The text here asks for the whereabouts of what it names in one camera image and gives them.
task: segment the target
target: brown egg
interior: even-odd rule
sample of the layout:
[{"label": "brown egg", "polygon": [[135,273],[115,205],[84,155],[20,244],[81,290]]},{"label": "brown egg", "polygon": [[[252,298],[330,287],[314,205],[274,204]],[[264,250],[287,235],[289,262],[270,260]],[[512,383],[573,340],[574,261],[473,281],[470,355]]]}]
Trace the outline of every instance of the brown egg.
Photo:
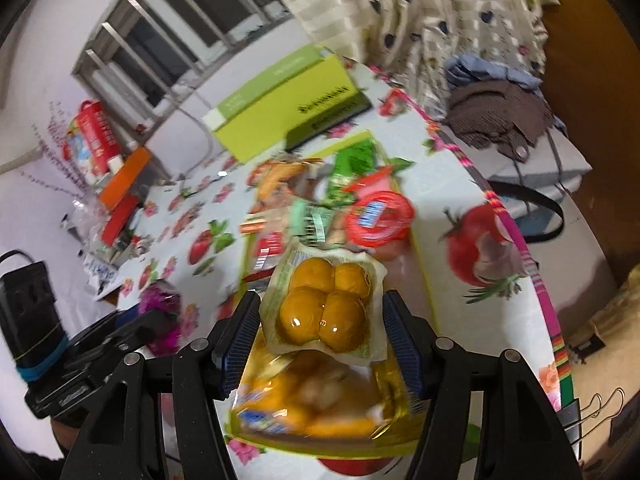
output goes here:
[{"label": "brown egg", "polygon": [[282,335],[294,345],[318,339],[324,292],[308,286],[292,290],[280,305],[278,320]]},{"label": "brown egg", "polygon": [[358,264],[341,264],[335,267],[335,290],[350,292],[367,303],[371,293],[371,279]]},{"label": "brown egg", "polygon": [[367,315],[360,298],[340,290],[329,293],[320,322],[320,341],[334,352],[351,352],[366,334]]},{"label": "brown egg", "polygon": [[294,270],[289,290],[310,286],[325,293],[334,290],[334,266],[324,258],[309,258]]}]

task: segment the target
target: striped curtain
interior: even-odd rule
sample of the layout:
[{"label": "striped curtain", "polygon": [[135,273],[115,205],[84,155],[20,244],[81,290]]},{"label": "striped curtain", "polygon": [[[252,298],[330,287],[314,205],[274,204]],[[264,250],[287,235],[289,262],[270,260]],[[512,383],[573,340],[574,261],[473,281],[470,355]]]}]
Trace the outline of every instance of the striped curtain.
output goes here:
[{"label": "striped curtain", "polygon": [[418,104],[444,113],[444,62],[476,54],[544,71],[542,5],[558,0],[282,0],[312,41],[394,75]]}]

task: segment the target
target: bolt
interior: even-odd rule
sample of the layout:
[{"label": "bolt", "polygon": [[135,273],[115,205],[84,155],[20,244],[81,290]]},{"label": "bolt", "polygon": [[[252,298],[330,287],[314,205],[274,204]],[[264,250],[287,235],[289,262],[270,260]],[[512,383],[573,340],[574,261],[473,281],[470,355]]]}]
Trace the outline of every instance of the bolt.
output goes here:
[{"label": "bolt", "polygon": [[511,361],[512,363],[517,363],[521,357],[522,356],[520,355],[520,352],[511,348],[509,348],[504,353],[504,358],[507,359],[507,361]]},{"label": "bolt", "polygon": [[197,351],[204,350],[207,346],[209,346],[209,341],[204,339],[203,337],[199,337],[191,341],[191,349]]},{"label": "bolt", "polygon": [[439,337],[436,339],[436,346],[440,350],[451,350],[453,348],[453,341],[448,337]]},{"label": "bolt", "polygon": [[131,366],[140,361],[140,354],[138,352],[131,352],[124,356],[124,364]]}]

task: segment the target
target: black strap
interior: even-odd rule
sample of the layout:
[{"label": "black strap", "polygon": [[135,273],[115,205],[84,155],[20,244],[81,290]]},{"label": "black strap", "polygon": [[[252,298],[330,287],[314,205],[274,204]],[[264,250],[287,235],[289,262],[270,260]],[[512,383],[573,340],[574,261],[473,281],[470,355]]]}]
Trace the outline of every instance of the black strap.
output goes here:
[{"label": "black strap", "polygon": [[548,242],[554,238],[558,238],[564,230],[564,212],[562,207],[555,200],[550,199],[548,196],[537,192],[530,187],[521,186],[520,184],[509,184],[508,182],[498,182],[497,180],[490,180],[489,186],[499,196],[508,196],[523,202],[529,202],[540,207],[544,207],[556,213],[560,217],[560,225],[548,233],[542,233],[539,235],[527,235],[524,237],[524,241],[527,244],[537,244],[539,242]]}]

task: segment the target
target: blue garment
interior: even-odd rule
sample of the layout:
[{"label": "blue garment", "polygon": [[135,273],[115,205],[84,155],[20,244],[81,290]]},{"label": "blue garment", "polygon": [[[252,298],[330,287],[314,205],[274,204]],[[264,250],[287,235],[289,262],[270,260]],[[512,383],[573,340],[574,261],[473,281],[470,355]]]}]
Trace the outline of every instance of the blue garment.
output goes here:
[{"label": "blue garment", "polygon": [[[530,73],[516,70],[510,66],[493,63],[475,54],[459,54],[451,56],[444,63],[444,73],[449,83],[449,89],[454,90],[479,81],[506,79],[520,88],[534,92],[544,99],[540,85],[542,79]],[[554,126],[567,136],[566,124],[558,116],[554,116]]]}]

